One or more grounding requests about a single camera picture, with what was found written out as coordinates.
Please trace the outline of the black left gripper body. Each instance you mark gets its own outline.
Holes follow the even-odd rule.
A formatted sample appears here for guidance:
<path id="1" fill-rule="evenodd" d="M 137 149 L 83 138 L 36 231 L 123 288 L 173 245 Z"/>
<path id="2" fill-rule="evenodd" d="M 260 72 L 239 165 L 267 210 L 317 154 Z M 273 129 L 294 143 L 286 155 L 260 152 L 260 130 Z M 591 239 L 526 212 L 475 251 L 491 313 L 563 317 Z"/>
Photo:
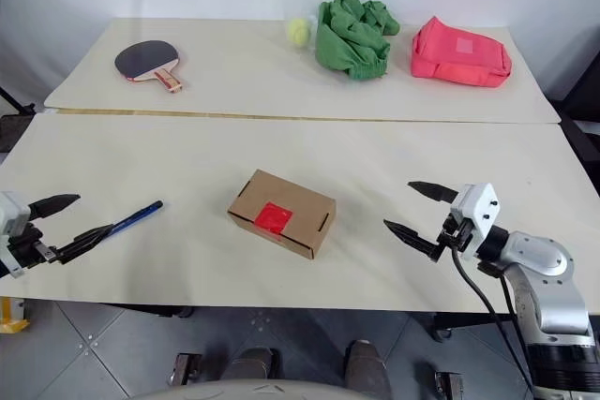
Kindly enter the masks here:
<path id="1" fill-rule="evenodd" d="M 43 233 L 31 222 L 7 226 L 7 271 L 23 272 L 58 260 L 57 249 L 41 242 Z"/>

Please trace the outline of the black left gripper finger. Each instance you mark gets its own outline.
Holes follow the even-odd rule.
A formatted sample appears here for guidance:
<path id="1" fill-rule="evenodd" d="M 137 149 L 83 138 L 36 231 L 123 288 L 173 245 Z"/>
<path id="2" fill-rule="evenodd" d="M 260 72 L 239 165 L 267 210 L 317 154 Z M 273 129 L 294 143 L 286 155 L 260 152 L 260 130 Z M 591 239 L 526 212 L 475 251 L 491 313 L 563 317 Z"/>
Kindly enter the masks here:
<path id="1" fill-rule="evenodd" d="M 78 194 L 59 194 L 30 203 L 29 219 L 36 220 L 59 213 L 80 197 Z"/>
<path id="2" fill-rule="evenodd" d="M 61 264 L 67 264 L 78 258 L 106 239 L 112 233 L 113 228 L 114 225 L 106 225 L 77 236 L 70 244 L 56 251 L 56 260 Z"/>

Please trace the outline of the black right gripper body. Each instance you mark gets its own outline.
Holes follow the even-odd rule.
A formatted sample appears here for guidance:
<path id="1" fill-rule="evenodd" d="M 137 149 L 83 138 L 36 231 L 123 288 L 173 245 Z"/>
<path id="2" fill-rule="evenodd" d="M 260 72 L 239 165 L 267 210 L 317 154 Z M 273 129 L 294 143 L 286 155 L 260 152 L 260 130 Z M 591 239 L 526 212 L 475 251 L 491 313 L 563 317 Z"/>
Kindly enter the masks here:
<path id="1" fill-rule="evenodd" d="M 470 218 L 455 219 L 449 214 L 442 224 L 437 242 L 451 250 L 465 251 L 473 238 L 474 223 Z"/>

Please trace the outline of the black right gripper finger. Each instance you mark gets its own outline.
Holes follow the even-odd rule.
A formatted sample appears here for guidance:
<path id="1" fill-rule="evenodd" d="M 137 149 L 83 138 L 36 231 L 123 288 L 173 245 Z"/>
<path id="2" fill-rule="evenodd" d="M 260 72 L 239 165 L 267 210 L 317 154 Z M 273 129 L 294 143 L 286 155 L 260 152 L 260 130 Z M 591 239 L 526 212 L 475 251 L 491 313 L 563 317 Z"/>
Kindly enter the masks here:
<path id="1" fill-rule="evenodd" d="M 451 204 L 458 195 L 458 192 L 454 189 L 429 182 L 411 181 L 408 183 L 408 186 L 431 200 L 443 201 L 449 204 Z"/>
<path id="2" fill-rule="evenodd" d="M 383 221 L 383 223 L 404 244 L 426 255 L 432 261 L 439 260 L 440 248 L 437 244 L 421 238 L 415 230 L 412 230 L 399 223 L 386 219 Z"/>

